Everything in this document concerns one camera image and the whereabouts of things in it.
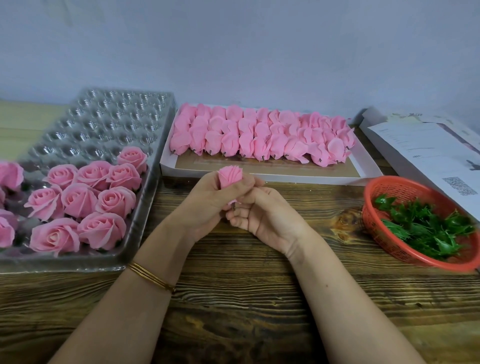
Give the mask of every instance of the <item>wood grain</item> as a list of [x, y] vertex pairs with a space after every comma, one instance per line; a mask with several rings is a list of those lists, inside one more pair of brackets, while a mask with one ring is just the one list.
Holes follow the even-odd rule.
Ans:
[[[164, 178], [144, 237], [196, 180]], [[269, 183], [428, 363], [480, 363], [480, 276], [404, 264], [364, 232], [361, 187]], [[118, 273], [0, 276], [0, 363], [45, 363]], [[287, 260], [221, 222], [192, 249], [154, 363], [315, 363], [321, 339]]]

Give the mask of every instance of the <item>forearm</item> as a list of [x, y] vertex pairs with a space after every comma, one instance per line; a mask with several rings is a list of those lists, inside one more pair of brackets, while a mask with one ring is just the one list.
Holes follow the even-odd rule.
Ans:
[[289, 259], [331, 363], [424, 363], [315, 231]]
[[[167, 218], [134, 260], [175, 285], [191, 247]], [[50, 363], [150, 363], [170, 297], [170, 292], [126, 269]]]

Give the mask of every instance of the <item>red basket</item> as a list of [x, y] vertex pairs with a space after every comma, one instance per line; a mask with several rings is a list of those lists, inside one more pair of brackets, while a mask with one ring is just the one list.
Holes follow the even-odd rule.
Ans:
[[434, 213], [445, 218], [457, 209], [465, 215], [464, 210], [452, 200], [438, 191], [406, 178], [397, 176], [382, 176], [371, 180], [365, 187], [363, 197], [362, 217], [367, 231], [373, 239], [387, 252], [403, 262], [421, 266], [434, 266], [454, 271], [470, 271], [480, 266], [480, 234], [475, 231], [468, 237], [462, 236], [457, 242], [464, 248], [460, 255], [448, 258], [446, 262], [430, 258], [417, 252], [408, 244], [397, 238], [380, 219], [389, 219], [388, 213], [373, 207], [372, 200], [381, 194], [396, 197], [396, 202], [404, 203], [418, 198], [423, 203], [434, 205]]

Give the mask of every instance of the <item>bangle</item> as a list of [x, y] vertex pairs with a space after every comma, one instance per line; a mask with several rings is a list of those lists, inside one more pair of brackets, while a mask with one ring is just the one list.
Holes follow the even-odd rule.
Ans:
[[163, 289], [165, 289], [167, 291], [170, 291], [171, 293], [175, 293], [175, 287], [174, 286], [170, 286], [169, 284], [165, 283], [159, 277], [153, 275], [148, 270], [143, 268], [141, 265], [139, 265], [135, 262], [131, 262], [127, 265], [127, 267], [130, 268], [131, 270], [133, 270], [140, 277], [143, 277], [146, 280], [149, 280], [150, 282], [155, 283], [157, 286], [160, 286]]

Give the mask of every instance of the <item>right hand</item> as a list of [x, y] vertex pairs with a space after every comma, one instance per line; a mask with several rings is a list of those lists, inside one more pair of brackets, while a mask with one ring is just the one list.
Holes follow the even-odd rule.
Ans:
[[226, 214], [232, 226], [247, 230], [290, 259], [301, 237], [311, 231], [307, 222], [273, 188], [254, 187]]

